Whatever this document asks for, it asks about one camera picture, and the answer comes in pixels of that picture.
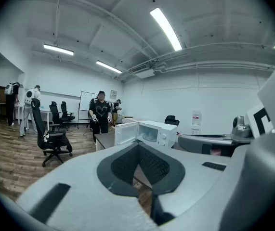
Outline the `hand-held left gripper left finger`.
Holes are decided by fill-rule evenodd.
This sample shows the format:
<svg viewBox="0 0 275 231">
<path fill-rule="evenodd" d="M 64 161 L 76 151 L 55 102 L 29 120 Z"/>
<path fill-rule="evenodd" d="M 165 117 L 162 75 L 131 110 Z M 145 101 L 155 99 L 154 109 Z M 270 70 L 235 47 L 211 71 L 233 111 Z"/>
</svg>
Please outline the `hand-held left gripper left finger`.
<svg viewBox="0 0 275 231">
<path fill-rule="evenodd" d="M 98 179 L 97 167 L 106 157 L 126 148 L 111 147 L 74 157 L 30 185 L 16 203 L 30 213 L 58 183 L 70 186 L 47 220 L 59 231 L 157 231 L 137 198 L 112 194 Z"/>
</svg>

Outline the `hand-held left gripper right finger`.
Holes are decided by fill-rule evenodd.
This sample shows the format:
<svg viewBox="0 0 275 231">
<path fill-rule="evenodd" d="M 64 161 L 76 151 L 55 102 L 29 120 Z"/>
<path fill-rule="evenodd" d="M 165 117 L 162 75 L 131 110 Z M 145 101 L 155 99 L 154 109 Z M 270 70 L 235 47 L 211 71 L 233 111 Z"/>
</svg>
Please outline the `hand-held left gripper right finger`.
<svg viewBox="0 0 275 231">
<path fill-rule="evenodd" d="M 152 185 L 152 216 L 142 231 L 275 231 L 275 130 L 215 156 L 139 144 L 163 173 Z"/>
</svg>

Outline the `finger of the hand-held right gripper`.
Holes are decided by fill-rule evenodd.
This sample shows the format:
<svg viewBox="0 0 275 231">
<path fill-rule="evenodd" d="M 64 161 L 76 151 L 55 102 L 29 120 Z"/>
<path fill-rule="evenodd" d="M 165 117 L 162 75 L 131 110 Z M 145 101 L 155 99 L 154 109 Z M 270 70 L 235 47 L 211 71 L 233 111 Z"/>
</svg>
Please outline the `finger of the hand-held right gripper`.
<svg viewBox="0 0 275 231">
<path fill-rule="evenodd" d="M 234 143 L 230 135 L 180 135 L 178 145 L 196 154 L 231 157 Z"/>
</svg>

